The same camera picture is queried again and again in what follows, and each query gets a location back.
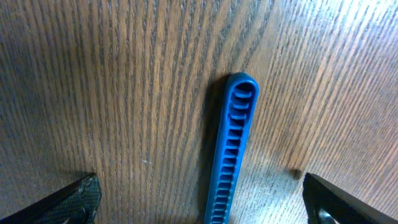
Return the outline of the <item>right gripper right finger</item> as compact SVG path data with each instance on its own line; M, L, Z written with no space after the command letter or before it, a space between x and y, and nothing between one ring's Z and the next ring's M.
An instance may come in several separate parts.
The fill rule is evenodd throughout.
M305 174L302 195L309 223L397 224L397 220L316 174Z

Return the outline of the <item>blue disposable razor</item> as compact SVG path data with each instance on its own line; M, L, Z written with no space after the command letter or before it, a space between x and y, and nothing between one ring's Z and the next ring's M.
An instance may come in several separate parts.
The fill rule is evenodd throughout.
M258 94L257 82L246 73L234 73L226 82L205 223L228 223Z

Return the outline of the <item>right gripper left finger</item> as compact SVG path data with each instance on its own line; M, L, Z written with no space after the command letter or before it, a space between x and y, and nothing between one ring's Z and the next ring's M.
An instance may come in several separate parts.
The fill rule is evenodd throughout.
M102 197L92 172L1 220L7 223L94 223Z

